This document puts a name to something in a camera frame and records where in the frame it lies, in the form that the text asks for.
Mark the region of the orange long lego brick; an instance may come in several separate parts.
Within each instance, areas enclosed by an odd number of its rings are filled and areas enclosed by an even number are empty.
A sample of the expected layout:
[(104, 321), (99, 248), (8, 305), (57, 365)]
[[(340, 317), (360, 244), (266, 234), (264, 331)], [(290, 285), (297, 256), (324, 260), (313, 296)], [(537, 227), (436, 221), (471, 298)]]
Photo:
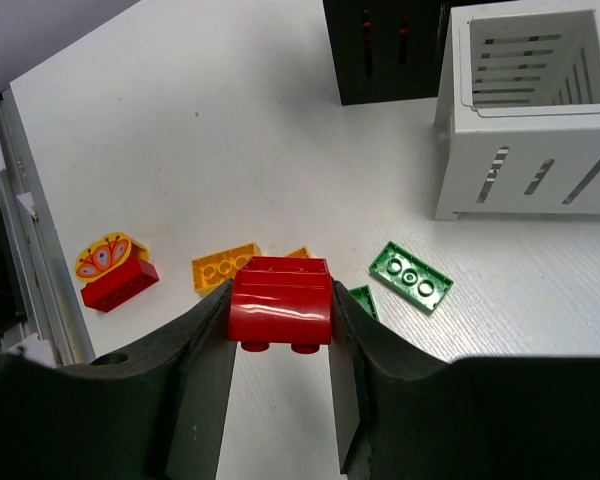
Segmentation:
[(193, 259), (194, 291), (201, 297), (208, 295), (227, 279), (233, 279), (253, 256), (260, 254), (260, 247), (256, 243), (249, 243)]

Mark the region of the orange small lego brick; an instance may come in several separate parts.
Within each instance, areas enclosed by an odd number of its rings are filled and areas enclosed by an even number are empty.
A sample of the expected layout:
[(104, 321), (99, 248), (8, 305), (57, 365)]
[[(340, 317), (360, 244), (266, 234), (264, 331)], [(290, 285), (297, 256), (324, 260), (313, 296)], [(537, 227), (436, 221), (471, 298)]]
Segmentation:
[(310, 258), (311, 253), (306, 246), (298, 248), (286, 255), (287, 258)]

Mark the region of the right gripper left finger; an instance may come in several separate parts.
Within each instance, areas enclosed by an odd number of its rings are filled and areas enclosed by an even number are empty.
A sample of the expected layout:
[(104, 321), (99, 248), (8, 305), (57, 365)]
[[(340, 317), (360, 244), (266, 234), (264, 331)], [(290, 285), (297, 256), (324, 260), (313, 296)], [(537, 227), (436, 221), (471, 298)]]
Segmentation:
[(231, 287), (89, 364), (0, 354), (0, 479), (212, 479), (236, 346)]

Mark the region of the red curved lego brick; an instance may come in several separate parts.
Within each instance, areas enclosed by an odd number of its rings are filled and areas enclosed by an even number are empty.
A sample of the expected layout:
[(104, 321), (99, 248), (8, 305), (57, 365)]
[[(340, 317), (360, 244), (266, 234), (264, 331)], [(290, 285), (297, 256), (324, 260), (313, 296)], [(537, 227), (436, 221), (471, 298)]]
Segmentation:
[(332, 296), (325, 259), (254, 256), (232, 285), (228, 339), (249, 352), (288, 344), (315, 353), (332, 340)]

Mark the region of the aluminium table front rail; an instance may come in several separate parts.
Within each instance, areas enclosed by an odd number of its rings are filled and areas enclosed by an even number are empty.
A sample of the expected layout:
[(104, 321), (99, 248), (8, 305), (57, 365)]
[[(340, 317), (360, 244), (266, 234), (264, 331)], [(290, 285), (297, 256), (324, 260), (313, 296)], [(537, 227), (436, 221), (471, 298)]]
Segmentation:
[(24, 303), (21, 331), (37, 333), (62, 365), (96, 354), (65, 262), (14, 93), (0, 93), (0, 208)]

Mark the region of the black slotted container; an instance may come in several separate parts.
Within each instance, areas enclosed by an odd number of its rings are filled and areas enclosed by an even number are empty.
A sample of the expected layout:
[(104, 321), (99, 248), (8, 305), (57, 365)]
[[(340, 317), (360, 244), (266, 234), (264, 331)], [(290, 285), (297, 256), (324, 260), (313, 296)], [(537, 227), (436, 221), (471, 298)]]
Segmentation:
[(324, 0), (341, 104), (435, 97), (452, 6)]

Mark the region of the green long lego brick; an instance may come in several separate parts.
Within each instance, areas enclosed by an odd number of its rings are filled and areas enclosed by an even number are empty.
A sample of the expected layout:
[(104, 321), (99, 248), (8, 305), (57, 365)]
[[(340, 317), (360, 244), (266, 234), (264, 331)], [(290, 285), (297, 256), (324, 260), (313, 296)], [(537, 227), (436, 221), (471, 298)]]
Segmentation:
[(371, 262), (369, 273), (426, 314), (436, 310), (454, 285), (451, 278), (392, 241)]

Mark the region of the white slotted container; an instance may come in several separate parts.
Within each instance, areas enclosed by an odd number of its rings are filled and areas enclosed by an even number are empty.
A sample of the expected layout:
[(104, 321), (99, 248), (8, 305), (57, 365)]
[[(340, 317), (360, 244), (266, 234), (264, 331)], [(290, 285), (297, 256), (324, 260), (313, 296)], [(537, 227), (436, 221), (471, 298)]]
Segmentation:
[(600, 1), (454, 7), (435, 216), (600, 215)]

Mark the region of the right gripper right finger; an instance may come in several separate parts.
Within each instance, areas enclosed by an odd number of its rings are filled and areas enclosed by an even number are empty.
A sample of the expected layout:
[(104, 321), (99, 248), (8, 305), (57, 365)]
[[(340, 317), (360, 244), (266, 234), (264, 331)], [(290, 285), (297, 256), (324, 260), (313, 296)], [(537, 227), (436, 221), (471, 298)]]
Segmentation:
[(350, 479), (600, 479), (600, 357), (445, 362), (333, 285), (330, 378)]

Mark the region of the yellow butterfly lego brick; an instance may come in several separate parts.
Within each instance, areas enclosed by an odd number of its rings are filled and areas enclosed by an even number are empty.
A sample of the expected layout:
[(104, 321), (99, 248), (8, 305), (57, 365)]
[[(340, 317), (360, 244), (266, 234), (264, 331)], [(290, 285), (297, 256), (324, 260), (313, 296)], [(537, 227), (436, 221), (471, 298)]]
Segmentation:
[(146, 246), (123, 232), (112, 232), (90, 244), (78, 255), (74, 273), (80, 281), (92, 283), (111, 273), (131, 257), (144, 261), (150, 259)]

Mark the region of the green upturned square lego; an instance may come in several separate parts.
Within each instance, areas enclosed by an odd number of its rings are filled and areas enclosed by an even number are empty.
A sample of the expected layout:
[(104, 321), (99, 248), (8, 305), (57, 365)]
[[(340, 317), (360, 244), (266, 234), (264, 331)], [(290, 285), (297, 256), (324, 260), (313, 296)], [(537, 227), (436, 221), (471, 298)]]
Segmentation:
[(349, 290), (349, 292), (369, 316), (376, 321), (379, 320), (374, 298), (368, 285), (352, 288)]

